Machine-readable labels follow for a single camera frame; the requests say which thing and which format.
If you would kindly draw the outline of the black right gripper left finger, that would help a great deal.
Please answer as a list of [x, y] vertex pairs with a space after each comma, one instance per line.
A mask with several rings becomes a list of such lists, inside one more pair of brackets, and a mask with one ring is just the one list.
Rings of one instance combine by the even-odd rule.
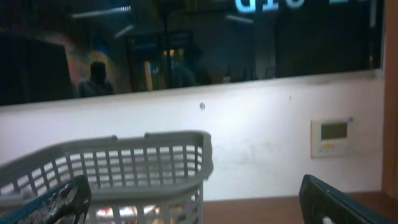
[[1, 224], [84, 223], [92, 199], [87, 177], [79, 175], [36, 197], [32, 191], [1, 197]]

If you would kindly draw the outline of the grey plastic basket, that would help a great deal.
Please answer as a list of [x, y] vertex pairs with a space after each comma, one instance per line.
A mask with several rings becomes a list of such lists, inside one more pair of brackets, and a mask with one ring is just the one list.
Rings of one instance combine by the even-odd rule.
[[[147, 133], [57, 143], [1, 166], [1, 197], [30, 190], [38, 197], [79, 175], [92, 199], [84, 223], [203, 223], [203, 184], [213, 172], [211, 136], [204, 131]], [[160, 213], [145, 215], [144, 206]], [[119, 207], [138, 215], [121, 217]], [[95, 211], [111, 207], [113, 218]]]

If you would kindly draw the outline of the Kleenex tissue multipack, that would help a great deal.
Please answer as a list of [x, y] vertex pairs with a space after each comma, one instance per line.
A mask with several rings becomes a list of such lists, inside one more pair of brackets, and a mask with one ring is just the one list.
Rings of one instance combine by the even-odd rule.
[[[133, 217], [138, 215], [138, 210], [136, 206], [119, 207], [119, 214], [121, 217]], [[160, 207], [156, 205], [146, 205], [144, 206], [145, 215], [155, 215], [160, 213]], [[114, 212], [111, 207], [99, 208], [95, 211], [95, 215], [98, 218], [113, 218]]]

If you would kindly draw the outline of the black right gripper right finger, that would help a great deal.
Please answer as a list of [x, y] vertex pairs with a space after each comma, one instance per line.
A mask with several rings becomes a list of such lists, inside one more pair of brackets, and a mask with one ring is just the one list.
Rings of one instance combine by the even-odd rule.
[[310, 174], [302, 179], [299, 202], [305, 224], [397, 224]]

